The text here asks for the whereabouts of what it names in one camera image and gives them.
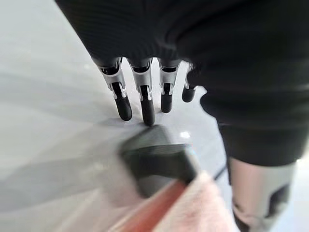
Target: silver metal forearm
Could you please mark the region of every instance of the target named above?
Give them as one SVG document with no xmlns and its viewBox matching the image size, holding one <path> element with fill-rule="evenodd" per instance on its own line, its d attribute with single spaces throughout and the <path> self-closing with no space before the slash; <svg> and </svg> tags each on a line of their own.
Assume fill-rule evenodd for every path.
<svg viewBox="0 0 309 232">
<path fill-rule="evenodd" d="M 252 165 L 229 158 L 235 217 L 249 232 L 267 232 L 285 209 L 295 164 Z"/>
</svg>

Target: metal finger segment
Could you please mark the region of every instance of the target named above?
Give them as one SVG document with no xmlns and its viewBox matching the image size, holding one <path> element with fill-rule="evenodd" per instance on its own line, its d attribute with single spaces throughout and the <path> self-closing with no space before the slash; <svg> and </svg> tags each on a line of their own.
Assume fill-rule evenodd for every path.
<svg viewBox="0 0 309 232">
<path fill-rule="evenodd" d="M 152 126 L 155 123 L 155 110 L 152 97 L 152 58 L 142 60 L 128 59 L 131 66 L 136 90 L 140 96 L 141 110 L 144 123 Z"/>
<path fill-rule="evenodd" d="M 132 118 L 132 109 L 126 93 L 126 83 L 121 69 L 121 58 L 106 62 L 94 60 L 110 91 L 113 93 L 118 114 L 124 121 Z"/>
<path fill-rule="evenodd" d="M 160 66 L 161 110 L 163 113 L 168 113 L 172 109 L 172 94 L 181 60 L 158 60 Z"/>
</svg>

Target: black fabric sleeve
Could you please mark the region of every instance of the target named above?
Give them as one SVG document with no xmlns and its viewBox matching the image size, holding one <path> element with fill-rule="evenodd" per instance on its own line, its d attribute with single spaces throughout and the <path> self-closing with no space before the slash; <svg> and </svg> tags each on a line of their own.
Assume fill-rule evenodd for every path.
<svg viewBox="0 0 309 232">
<path fill-rule="evenodd" d="M 309 120 L 309 1 L 164 1 L 148 9 L 158 20 L 157 40 L 197 66 L 188 80 L 207 90 L 200 103 L 217 118 L 228 156 L 266 166 L 301 156 Z"/>
</svg>

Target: gray floor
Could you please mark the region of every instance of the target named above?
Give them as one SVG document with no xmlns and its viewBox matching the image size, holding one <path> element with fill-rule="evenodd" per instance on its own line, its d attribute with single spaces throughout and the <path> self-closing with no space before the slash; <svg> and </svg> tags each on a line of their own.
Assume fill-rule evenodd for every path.
<svg viewBox="0 0 309 232">
<path fill-rule="evenodd" d="M 119 119 L 111 93 L 53 1 L 5 2 L 0 8 L 0 231 L 105 231 L 142 199 L 116 156 L 143 130 L 140 101 L 126 61 L 133 110 Z M 160 113 L 158 63 L 152 65 L 156 122 L 176 143 L 191 144 L 214 175 L 225 162 L 215 120 L 198 99 L 186 104 L 182 63 L 170 114 Z M 307 231 L 309 158 L 298 163 L 292 200 L 273 231 Z M 230 207 L 226 173 L 218 180 Z"/>
</svg>

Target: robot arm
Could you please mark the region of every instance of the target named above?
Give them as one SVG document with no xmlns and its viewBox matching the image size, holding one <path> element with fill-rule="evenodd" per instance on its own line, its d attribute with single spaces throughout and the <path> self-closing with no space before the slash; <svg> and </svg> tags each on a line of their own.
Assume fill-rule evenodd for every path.
<svg viewBox="0 0 309 232">
<path fill-rule="evenodd" d="M 235 220 L 242 231 L 271 228 L 308 138 L 309 1 L 56 2 L 96 63 L 158 57 L 193 64 L 183 99 L 191 101 L 196 86 L 207 90 L 200 103 L 224 141 Z M 162 94 L 172 94 L 175 78 L 160 63 Z M 126 98 L 116 76 L 121 85 L 112 87 L 123 91 L 115 99 Z"/>
</svg>

